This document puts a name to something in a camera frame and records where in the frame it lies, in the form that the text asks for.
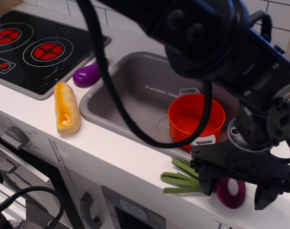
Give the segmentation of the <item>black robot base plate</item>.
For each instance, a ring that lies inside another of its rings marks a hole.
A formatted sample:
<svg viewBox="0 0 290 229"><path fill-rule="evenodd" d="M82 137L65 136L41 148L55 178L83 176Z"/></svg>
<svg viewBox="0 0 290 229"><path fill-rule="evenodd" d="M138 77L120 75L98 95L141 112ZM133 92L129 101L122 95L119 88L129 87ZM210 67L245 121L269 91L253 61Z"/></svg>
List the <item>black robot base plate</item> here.
<svg viewBox="0 0 290 229"><path fill-rule="evenodd" d="M48 211L39 205L36 201L33 201L30 198L26 198L25 204L27 221L33 222L44 228L50 221L54 220L54 217L50 215Z"/></svg>

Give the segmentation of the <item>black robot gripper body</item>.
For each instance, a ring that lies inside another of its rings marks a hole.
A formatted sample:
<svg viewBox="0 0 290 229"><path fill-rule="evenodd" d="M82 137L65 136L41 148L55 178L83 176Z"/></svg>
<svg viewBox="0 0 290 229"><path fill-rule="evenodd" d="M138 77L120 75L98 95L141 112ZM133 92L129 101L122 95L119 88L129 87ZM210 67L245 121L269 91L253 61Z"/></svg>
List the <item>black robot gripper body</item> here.
<svg viewBox="0 0 290 229"><path fill-rule="evenodd" d="M229 177L256 185L279 183L282 192L290 192L290 165L271 157L272 145L248 145L233 120L228 124L227 135L221 143L191 148L190 165L197 173L201 167L211 167L217 180Z"/></svg>

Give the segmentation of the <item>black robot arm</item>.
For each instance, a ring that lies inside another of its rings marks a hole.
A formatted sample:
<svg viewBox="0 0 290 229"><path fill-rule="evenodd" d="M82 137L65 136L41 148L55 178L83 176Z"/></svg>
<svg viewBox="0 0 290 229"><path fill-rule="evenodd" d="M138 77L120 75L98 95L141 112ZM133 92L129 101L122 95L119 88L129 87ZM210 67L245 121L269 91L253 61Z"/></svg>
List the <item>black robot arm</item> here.
<svg viewBox="0 0 290 229"><path fill-rule="evenodd" d="M239 0L106 0L104 4L135 21L163 44L172 68L203 83L205 107L200 126L177 143L164 144L131 119L107 70L102 32L88 0L78 1L93 43L104 85L129 129L149 145L176 148L196 139L208 124L212 84L238 98L226 141L191 148L191 167L202 192L211 195L221 177L257 185L255 209L290 192L290 60L270 43L270 16L249 14Z"/></svg>

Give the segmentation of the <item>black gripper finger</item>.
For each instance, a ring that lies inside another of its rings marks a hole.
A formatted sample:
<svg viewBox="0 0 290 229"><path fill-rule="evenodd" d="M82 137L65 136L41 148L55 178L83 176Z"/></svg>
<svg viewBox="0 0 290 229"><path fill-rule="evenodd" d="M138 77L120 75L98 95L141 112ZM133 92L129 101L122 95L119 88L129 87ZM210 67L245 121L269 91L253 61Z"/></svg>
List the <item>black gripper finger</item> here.
<svg viewBox="0 0 290 229"><path fill-rule="evenodd" d="M282 194L282 187L279 183L257 185L254 197L254 209L265 209L274 202L280 194Z"/></svg>
<svg viewBox="0 0 290 229"><path fill-rule="evenodd" d="M201 167L198 172L198 180L201 186L202 192L210 196L215 188L217 181L215 170L212 170L211 167Z"/></svg>

